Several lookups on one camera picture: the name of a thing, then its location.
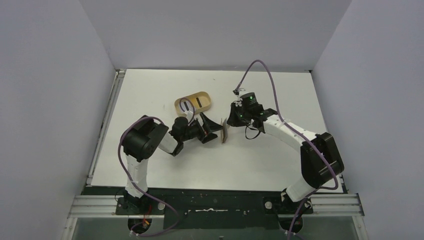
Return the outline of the beige card holder wallet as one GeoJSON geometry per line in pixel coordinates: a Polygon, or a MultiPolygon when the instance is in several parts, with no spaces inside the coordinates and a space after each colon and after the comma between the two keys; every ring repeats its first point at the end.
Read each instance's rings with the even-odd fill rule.
{"type": "Polygon", "coordinates": [[[229,126],[227,124],[227,120],[227,118],[222,118],[220,123],[220,125],[222,126],[222,129],[220,130],[220,139],[222,144],[227,141],[229,135],[229,126]]]}

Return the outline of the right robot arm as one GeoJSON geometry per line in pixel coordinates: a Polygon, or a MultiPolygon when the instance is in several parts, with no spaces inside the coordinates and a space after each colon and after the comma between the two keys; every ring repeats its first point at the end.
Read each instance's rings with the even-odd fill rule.
{"type": "Polygon", "coordinates": [[[230,105],[227,124],[231,127],[252,127],[260,133],[273,136],[300,154],[300,178],[281,193],[283,201],[296,203],[321,188],[344,169],[334,137],[306,130],[292,122],[280,119],[272,108],[264,109],[255,93],[234,91],[237,100],[230,105]]]}

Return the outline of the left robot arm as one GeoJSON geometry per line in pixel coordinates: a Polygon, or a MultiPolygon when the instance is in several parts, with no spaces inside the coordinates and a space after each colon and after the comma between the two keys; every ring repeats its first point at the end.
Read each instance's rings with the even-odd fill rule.
{"type": "Polygon", "coordinates": [[[149,158],[157,149],[176,156],[184,148],[184,142],[198,139],[208,143],[218,137],[216,132],[224,126],[212,121],[203,113],[200,120],[189,121],[186,117],[175,118],[171,128],[160,119],[144,115],[121,136],[118,153],[124,153],[127,167],[125,195],[139,200],[148,192],[147,173],[149,158]]]}

